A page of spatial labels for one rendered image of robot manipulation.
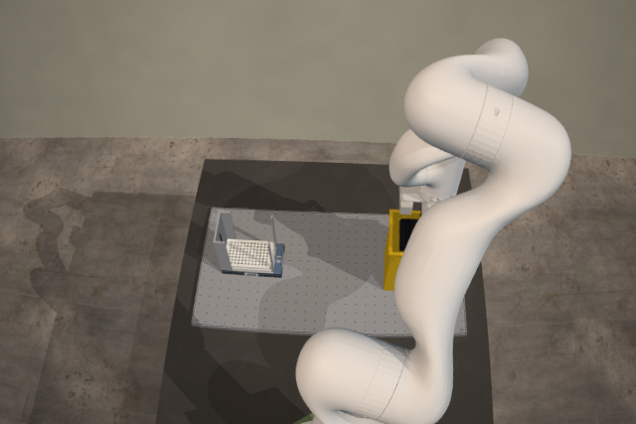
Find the black well plate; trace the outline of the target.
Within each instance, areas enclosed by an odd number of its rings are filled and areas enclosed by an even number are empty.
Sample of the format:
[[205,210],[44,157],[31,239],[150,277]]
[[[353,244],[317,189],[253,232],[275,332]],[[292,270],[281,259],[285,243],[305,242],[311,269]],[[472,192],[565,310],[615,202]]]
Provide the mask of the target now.
[[404,251],[418,219],[401,218],[399,220],[399,251]]

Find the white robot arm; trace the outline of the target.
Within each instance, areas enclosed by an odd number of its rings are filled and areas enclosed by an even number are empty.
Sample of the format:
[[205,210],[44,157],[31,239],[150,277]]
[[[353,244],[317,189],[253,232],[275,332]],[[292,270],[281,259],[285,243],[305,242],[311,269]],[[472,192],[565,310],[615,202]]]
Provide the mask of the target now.
[[[403,101],[410,129],[393,150],[390,175],[399,214],[411,214],[413,202],[437,202],[417,221],[395,279],[397,310],[417,346],[344,328],[314,334],[296,365],[298,390],[315,415],[301,424],[435,424],[447,410],[455,323],[487,247],[548,200],[570,166],[564,127],[519,98],[528,75],[520,47],[497,38],[410,82]],[[466,161],[489,176],[456,195]]]

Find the yellow square bin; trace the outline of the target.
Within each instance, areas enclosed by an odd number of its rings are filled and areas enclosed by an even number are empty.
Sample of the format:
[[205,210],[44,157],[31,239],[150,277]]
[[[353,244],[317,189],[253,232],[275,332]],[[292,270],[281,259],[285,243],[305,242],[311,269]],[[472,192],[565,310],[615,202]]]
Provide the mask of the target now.
[[389,256],[390,262],[384,271],[384,290],[394,290],[398,266],[403,255],[403,251],[399,251],[399,220],[401,218],[419,219],[419,215],[420,211],[412,211],[411,214],[399,214],[399,210],[390,210],[390,226],[385,249],[385,261]]

